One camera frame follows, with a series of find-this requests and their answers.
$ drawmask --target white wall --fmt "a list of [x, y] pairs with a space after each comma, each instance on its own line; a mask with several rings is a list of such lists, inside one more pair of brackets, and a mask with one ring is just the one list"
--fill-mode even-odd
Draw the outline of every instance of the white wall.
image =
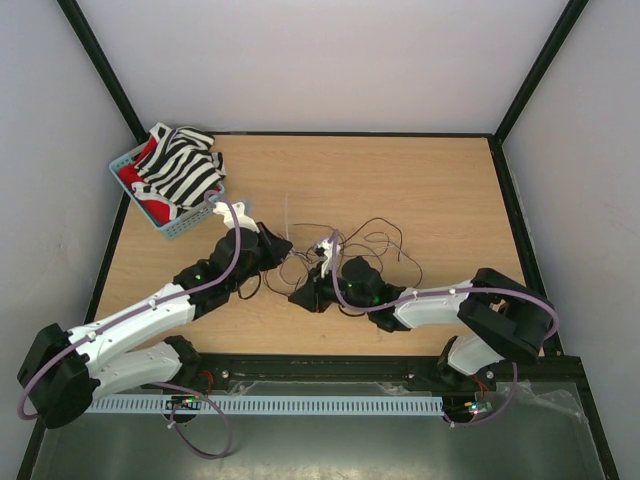
[[18, 368], [40, 328], [81, 323], [135, 142], [56, 2], [0, 2], [0, 478], [33, 423]]
[[592, 0], [506, 142], [563, 344], [640, 471], [640, 3]]
[[566, 0], [81, 0], [146, 128], [494, 132]]

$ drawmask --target light blue basket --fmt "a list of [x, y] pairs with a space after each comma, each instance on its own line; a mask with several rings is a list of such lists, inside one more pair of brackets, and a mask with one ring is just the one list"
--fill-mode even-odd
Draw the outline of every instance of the light blue basket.
[[[127, 187], [124, 182], [118, 176], [118, 172], [122, 167], [126, 167], [127, 165], [131, 165], [136, 156], [144, 149], [146, 143], [143, 143], [139, 147], [134, 148], [130, 152], [125, 153], [119, 158], [116, 158], [113, 162], [109, 164], [109, 170], [113, 173], [113, 176], [116, 177], [118, 183], [124, 188], [124, 191], [127, 192], [131, 200], [142, 210], [145, 217], [149, 219], [151, 225], [155, 227], [156, 230], [161, 232], [167, 240], [173, 240], [174, 238], [182, 235], [184, 232], [189, 230], [191, 227], [196, 226], [200, 222], [202, 222], [205, 218], [213, 213], [211, 207], [208, 207], [205, 202], [202, 202], [195, 208], [184, 212], [175, 220], [171, 220], [166, 225], [159, 225], [158, 222], [147, 212], [147, 210], [140, 204], [138, 199], [133, 195], [133, 192], [129, 187]], [[224, 186], [222, 182], [218, 182], [218, 187], [220, 188], [219, 193], [224, 193]]]

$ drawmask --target black and white striped fabric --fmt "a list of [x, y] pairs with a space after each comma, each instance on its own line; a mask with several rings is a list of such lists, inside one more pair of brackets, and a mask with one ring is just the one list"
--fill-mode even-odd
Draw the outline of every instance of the black and white striped fabric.
[[177, 207], [178, 215], [201, 204], [205, 192], [226, 176], [222, 154], [209, 151], [211, 135], [191, 127], [171, 130], [162, 123], [149, 133], [158, 144], [136, 164], [147, 183], [144, 193], [164, 197]]

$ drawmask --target laundry basket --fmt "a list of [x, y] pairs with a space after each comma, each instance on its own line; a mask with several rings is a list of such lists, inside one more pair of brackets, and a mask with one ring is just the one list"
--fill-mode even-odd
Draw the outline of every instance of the laundry basket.
[[[150, 215], [149, 212], [147, 212], [147, 210], [140, 204], [138, 199], [133, 195], [131, 189], [127, 185], [125, 185], [125, 183], [118, 176], [118, 172], [122, 167], [131, 165], [133, 162], [135, 162], [136, 157], [144, 149], [145, 145], [146, 143], [134, 148], [130, 152], [125, 153], [121, 157], [116, 158], [109, 164], [109, 170], [111, 170], [111, 173], [113, 173], [113, 176], [116, 177], [118, 183], [122, 186], [122, 188], [124, 188], [124, 191], [127, 192], [129, 197], [131, 197], [133, 203], [135, 203], [138, 208], [142, 210], [142, 213], [144, 213], [145, 217], [149, 219], [149, 222], [151, 222], [155, 229], [162, 233], [167, 240], [173, 240], [174, 238], [182, 235], [184, 232], [189, 230], [191, 227], [194, 227], [202, 222], [205, 218], [213, 213], [213, 210], [205, 202], [202, 202], [197, 207], [184, 212], [178, 218], [171, 220], [169, 223], [165, 225], [159, 225], [156, 219], [153, 218], [153, 216]], [[222, 182], [218, 182], [215, 189], [220, 193], [224, 193], [224, 186], [222, 185]]]

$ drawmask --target purple cable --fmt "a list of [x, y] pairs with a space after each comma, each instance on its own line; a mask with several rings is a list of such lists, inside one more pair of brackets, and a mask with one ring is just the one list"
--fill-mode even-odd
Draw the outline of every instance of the purple cable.
[[[331, 279], [333, 280], [333, 289], [336, 292], [336, 297], [338, 297], [338, 301], [342, 304], [343, 307], [348, 308], [350, 310], [354, 310], [356, 312], [377, 312], [379, 310], [385, 310], [389, 307], [402, 305], [407, 302], [411, 302], [417, 298], [426, 298], [426, 297], [440, 297], [442, 295], [451, 295], [449, 288], [443, 288], [442, 290], [431, 290], [428, 292], [419, 292], [416, 295], [405, 295], [403, 297], [399, 297], [396, 300], [393, 300], [389, 303], [385, 303], [382, 305], [376, 305], [375, 307], [355, 307], [353, 305], [349, 305], [347, 301], [340, 293], [340, 287], [338, 286], [338, 240], [339, 240], [340, 232], [338, 230], [334, 230], [331, 235], [330, 241], [332, 242], [331, 247], [331, 258], [333, 259], [333, 264], [331, 265]], [[556, 311], [547, 305], [545, 302], [536, 298], [532, 295], [528, 295], [526, 293], [518, 292], [516, 290], [509, 290], [507, 288], [492, 288], [492, 287], [461, 287], [455, 288], [455, 293], [493, 293], [497, 295], [506, 295], [509, 297], [520, 298], [522, 300], [526, 300], [534, 305], [540, 307], [545, 312], [547, 312], [551, 319], [553, 320], [553, 325], [545, 335], [545, 340], [551, 336], [553, 336], [560, 326], [560, 318]]]
[[174, 420], [174, 416], [180, 404], [174, 405], [173, 409], [171, 410], [171, 415], [169, 417], [169, 420], [171, 421], [171, 423], [169, 424], [169, 428], [178, 434], [178, 437], [180, 437], [180, 440], [182, 440], [182, 442], [194, 455], [197, 455], [200, 458], [204, 458], [205, 460], [217, 460], [219, 458], [226, 457], [231, 453], [231, 446], [233, 444], [233, 427], [231, 426], [231, 421], [229, 420], [229, 417], [227, 417], [224, 414], [224, 412], [220, 409], [220, 407], [216, 405], [216, 402], [211, 400], [208, 396], [200, 392], [197, 392], [195, 390], [191, 390], [190, 388], [180, 387], [178, 385], [171, 385], [170, 383], [164, 383], [164, 382], [156, 382], [156, 383], [153, 383], [152, 385], [155, 385], [160, 388], [167, 388], [171, 390], [176, 390], [178, 392], [188, 393], [190, 395], [196, 395], [197, 397], [201, 398], [202, 400], [207, 402], [209, 405], [211, 405], [211, 407], [216, 412], [218, 412], [218, 415], [220, 415], [222, 420], [224, 420], [224, 424], [227, 427], [227, 444], [225, 445], [224, 449], [220, 453], [203, 452], [202, 450], [194, 446], [189, 440], [187, 440], [187, 438], [184, 436], [182, 431], [178, 428], [178, 425]]
[[511, 391], [509, 392], [509, 395], [507, 395], [507, 398], [505, 399], [504, 403], [500, 405], [500, 408], [498, 410], [496, 410], [494, 413], [492, 413], [488, 417], [481, 418], [480, 420], [474, 421], [473, 423], [452, 422], [451, 419], [449, 418], [449, 415], [447, 415], [446, 412], [443, 412], [444, 419], [450, 424], [453, 424], [454, 426], [460, 425], [461, 427], [468, 428], [468, 427], [475, 427], [476, 425], [483, 425], [485, 423], [488, 423], [494, 418], [496, 418], [498, 415], [500, 415], [502, 412], [504, 412], [509, 406], [509, 404], [511, 403], [511, 400], [513, 400], [513, 397], [515, 397], [516, 388], [518, 386], [518, 365], [516, 365], [515, 362], [513, 362], [512, 365], [513, 365], [513, 383], [511, 384]]
[[[207, 283], [205, 283], [203, 285], [200, 285], [198, 287], [190, 288], [189, 290], [185, 290], [183, 292], [176, 292], [176, 293], [172, 293], [171, 295], [167, 295], [166, 297], [158, 298], [158, 299], [156, 299], [156, 305], [161, 305], [161, 304], [163, 304], [165, 302], [168, 302], [169, 300], [173, 300], [174, 298], [182, 297], [184, 295], [189, 295], [191, 293], [200, 292], [202, 290], [206, 290], [207, 288], [210, 288], [210, 287], [213, 287], [215, 285], [218, 285], [218, 284], [222, 283], [224, 281], [224, 279], [227, 278], [231, 274], [233, 269], [235, 268], [236, 263], [238, 262], [238, 257], [240, 256], [240, 222], [238, 221], [238, 215], [236, 215], [236, 211], [234, 210], [233, 205], [227, 200], [227, 198], [224, 195], [222, 195], [222, 194], [220, 194], [218, 192], [215, 192], [213, 190], [209, 190], [209, 191], [207, 191], [205, 193], [205, 195], [204, 195], [205, 202], [207, 202], [207, 204], [209, 204], [209, 205], [213, 205], [213, 202], [211, 202], [211, 197], [213, 197], [213, 196], [217, 196], [220, 199], [220, 201], [222, 201], [223, 203], [225, 203], [227, 205], [227, 207], [229, 207], [229, 210], [231, 212], [231, 218], [233, 218], [233, 229], [235, 230], [236, 245], [235, 245], [235, 250], [233, 252], [233, 258], [231, 259], [231, 263], [229, 264], [227, 269], [222, 273], [222, 275], [220, 275], [215, 280], [207, 282]], [[127, 312], [127, 313], [123, 314], [121, 317], [116, 318], [112, 322], [109, 322], [109, 323], [103, 325], [102, 327], [98, 328], [95, 331], [95, 333], [97, 335], [101, 335], [106, 330], [109, 330], [110, 328], [113, 328], [116, 325], [121, 324], [125, 320], [130, 319], [131, 317], [134, 317], [136, 315], [139, 315], [140, 313], [146, 312], [149, 309], [151, 309], [151, 305], [150, 304], [146, 304], [146, 305], [143, 305], [141, 307], [138, 307], [135, 310]], [[34, 419], [36, 419], [38, 417], [37, 413], [27, 414], [24, 411], [24, 407], [25, 407], [25, 404], [27, 402], [27, 398], [29, 397], [29, 394], [31, 393], [31, 390], [33, 390], [33, 387], [35, 387], [35, 385], [42, 379], [42, 377], [45, 376], [45, 374], [56, 363], [58, 363], [60, 360], [62, 360], [64, 357], [66, 357], [69, 353], [73, 352], [80, 345], [84, 345], [85, 343], [87, 343], [89, 340], [90, 340], [89, 337], [83, 337], [80, 340], [78, 340], [77, 342], [72, 343], [71, 345], [66, 347], [64, 350], [62, 350], [60, 353], [55, 355], [47, 363], [45, 363], [43, 365], [43, 367], [36, 372], [36, 374], [33, 376], [33, 378], [31, 378], [29, 383], [27, 383], [27, 385], [24, 387], [24, 390], [23, 390], [22, 394], [20, 395], [20, 399], [18, 400], [18, 417], [20, 417], [22, 420], [34, 420]]]

